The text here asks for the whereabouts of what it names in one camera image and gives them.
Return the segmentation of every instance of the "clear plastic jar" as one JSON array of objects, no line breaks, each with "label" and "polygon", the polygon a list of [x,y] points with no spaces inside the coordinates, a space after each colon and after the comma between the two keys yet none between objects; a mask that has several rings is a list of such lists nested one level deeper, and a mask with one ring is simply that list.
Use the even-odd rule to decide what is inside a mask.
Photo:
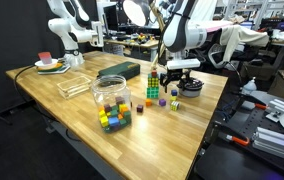
[{"label": "clear plastic jar", "polygon": [[115,132],[131,124],[131,91],[123,76],[102,76],[91,89],[104,132]]}]

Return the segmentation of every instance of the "wall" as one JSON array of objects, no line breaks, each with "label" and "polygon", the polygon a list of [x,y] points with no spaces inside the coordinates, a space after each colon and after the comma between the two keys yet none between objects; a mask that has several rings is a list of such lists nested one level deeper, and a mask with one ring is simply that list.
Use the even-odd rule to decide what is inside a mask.
[{"label": "wall", "polygon": [[[81,2],[91,20],[96,20],[95,1]],[[33,65],[40,51],[63,56],[60,38],[47,26],[54,17],[46,0],[0,1],[0,112],[23,103],[5,71]],[[82,52],[92,49],[87,44],[80,47]]]}]

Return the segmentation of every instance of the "computer monitor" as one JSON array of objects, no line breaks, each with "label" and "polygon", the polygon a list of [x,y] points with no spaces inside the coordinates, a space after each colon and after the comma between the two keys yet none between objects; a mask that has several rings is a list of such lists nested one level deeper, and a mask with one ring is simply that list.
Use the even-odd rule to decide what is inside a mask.
[{"label": "computer monitor", "polygon": [[104,7],[103,11],[106,19],[106,21],[104,19],[104,24],[107,24],[108,30],[118,31],[119,24],[116,5]]}]

